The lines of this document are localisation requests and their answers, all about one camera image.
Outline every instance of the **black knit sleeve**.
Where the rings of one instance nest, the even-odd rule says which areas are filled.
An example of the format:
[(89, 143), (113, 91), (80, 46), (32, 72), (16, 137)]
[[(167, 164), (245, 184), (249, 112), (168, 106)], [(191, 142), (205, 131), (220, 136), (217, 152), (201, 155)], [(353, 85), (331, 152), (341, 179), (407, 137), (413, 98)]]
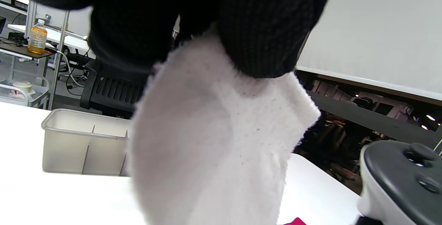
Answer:
[(219, 32), (239, 71), (279, 77), (293, 71), (327, 0), (221, 0)]

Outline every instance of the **pink object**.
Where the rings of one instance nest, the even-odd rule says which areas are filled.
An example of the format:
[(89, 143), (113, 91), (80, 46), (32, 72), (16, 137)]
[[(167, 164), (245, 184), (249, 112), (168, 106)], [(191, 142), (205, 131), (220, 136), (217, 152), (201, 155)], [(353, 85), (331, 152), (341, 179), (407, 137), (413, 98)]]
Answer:
[(295, 219), (291, 223), (287, 223), (286, 225), (307, 225), (300, 218)]

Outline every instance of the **black sweater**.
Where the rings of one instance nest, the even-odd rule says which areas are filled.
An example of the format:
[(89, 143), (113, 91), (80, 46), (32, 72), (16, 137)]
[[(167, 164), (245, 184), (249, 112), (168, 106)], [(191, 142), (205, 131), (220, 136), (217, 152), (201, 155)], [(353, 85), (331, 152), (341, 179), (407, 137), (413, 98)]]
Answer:
[(35, 0), (60, 9), (92, 5), (89, 44), (98, 59), (144, 71), (164, 61), (180, 15), (177, 41), (213, 21), (226, 52), (244, 74), (279, 77), (293, 71), (307, 33), (327, 0)]

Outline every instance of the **white wall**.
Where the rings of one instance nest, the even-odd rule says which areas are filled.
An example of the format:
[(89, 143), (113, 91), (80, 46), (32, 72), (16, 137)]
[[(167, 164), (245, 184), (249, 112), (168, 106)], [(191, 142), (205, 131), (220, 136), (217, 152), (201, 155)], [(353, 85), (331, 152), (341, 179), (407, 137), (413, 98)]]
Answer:
[(297, 68), (442, 100), (440, 3), (329, 0)]

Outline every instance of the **ceiling light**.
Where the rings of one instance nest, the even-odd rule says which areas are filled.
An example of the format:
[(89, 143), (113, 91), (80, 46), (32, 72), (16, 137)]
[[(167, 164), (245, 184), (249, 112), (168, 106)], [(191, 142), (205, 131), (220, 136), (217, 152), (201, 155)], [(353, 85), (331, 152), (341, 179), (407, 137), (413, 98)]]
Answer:
[(436, 119), (434, 119), (431, 115), (426, 115), (428, 117), (428, 119), (430, 119), (431, 121), (435, 121)]

